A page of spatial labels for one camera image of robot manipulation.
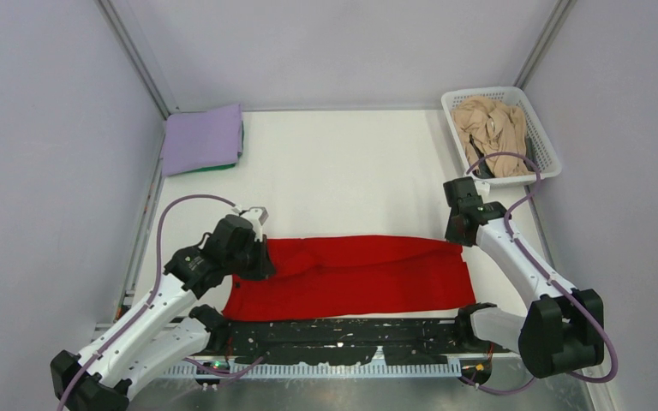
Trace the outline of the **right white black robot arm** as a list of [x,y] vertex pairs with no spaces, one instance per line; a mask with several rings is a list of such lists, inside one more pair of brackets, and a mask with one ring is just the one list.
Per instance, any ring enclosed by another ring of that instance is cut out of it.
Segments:
[[501,269],[523,300],[524,316],[493,303],[462,307],[455,340],[466,351],[493,343],[519,354],[535,378],[598,366],[609,353],[602,332],[604,306],[593,289],[563,278],[529,244],[499,202],[486,202],[479,182],[462,177],[445,182],[451,212],[448,242],[478,247]]

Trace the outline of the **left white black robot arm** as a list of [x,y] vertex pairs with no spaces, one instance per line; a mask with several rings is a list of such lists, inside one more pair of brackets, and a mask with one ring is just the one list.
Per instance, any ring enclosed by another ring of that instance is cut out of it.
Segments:
[[274,275],[266,218],[263,207],[221,218],[201,243],[177,250],[153,289],[101,337],[76,354],[57,354],[50,368],[59,409],[124,410],[177,362],[202,350],[221,353],[229,341],[226,320],[196,303],[227,276]]

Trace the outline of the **red t shirt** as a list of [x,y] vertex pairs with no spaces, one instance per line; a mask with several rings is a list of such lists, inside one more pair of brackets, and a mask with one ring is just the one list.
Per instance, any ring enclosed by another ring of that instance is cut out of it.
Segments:
[[232,278],[222,314],[266,322],[452,310],[476,303],[459,245],[396,235],[267,242],[274,276]]

